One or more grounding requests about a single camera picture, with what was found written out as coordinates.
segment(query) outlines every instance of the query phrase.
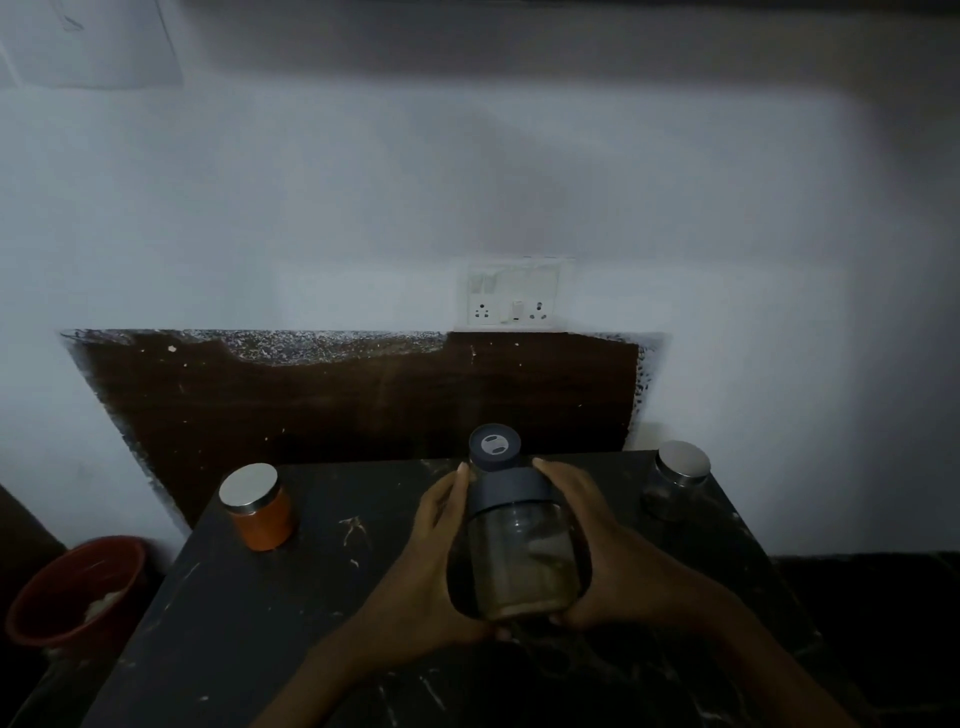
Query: electrical outlet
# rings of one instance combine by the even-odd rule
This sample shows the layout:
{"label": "electrical outlet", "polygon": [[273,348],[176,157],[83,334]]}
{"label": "electrical outlet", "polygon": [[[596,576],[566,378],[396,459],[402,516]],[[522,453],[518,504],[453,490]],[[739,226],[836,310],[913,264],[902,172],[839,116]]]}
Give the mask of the electrical outlet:
{"label": "electrical outlet", "polygon": [[571,261],[519,258],[472,262],[465,295],[468,328],[556,328],[562,270]]}

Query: dark brown wall panel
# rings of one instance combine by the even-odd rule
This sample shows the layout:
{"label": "dark brown wall panel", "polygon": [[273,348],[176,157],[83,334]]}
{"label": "dark brown wall panel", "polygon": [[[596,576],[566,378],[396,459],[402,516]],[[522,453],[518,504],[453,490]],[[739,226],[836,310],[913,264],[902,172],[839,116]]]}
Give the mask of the dark brown wall panel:
{"label": "dark brown wall panel", "polygon": [[638,344],[566,333],[64,335],[191,524],[255,461],[464,456],[485,422],[516,428],[528,452],[621,449],[645,381]]}

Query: white wall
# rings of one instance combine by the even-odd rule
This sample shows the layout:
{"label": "white wall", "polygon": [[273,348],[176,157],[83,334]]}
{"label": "white wall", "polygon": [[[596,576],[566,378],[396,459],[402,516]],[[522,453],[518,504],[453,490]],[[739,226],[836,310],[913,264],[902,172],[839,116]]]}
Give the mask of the white wall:
{"label": "white wall", "polygon": [[183,537],[57,330],[450,328],[558,254],[770,552],[960,547],[955,24],[162,7],[183,88],[0,94],[0,482],[68,544]]}

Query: wall socket plate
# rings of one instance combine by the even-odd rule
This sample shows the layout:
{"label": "wall socket plate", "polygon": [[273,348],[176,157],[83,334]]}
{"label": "wall socket plate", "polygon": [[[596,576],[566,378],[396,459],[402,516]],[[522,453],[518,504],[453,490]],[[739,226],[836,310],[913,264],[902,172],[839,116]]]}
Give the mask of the wall socket plate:
{"label": "wall socket plate", "polygon": [[461,276],[461,328],[564,328],[563,295],[573,260],[558,257],[471,260]]}

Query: kitchen counter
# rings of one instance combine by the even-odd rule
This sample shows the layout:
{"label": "kitchen counter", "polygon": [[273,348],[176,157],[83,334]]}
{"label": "kitchen counter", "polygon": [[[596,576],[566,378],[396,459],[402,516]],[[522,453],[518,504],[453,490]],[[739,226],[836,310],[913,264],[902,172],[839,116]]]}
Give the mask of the kitchen counter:
{"label": "kitchen counter", "polygon": [[[563,455],[590,471],[613,512],[727,585],[864,724],[874,719],[711,478],[667,524],[638,508],[651,452]],[[307,647],[363,602],[403,548],[420,495],[453,460],[281,467],[300,528],[249,551],[211,502],[84,721],[84,728],[246,726]],[[470,608],[469,565],[451,556],[450,591]],[[330,726],[762,725],[698,638],[610,626],[566,633],[545,620],[513,643],[442,650],[358,686]]]}

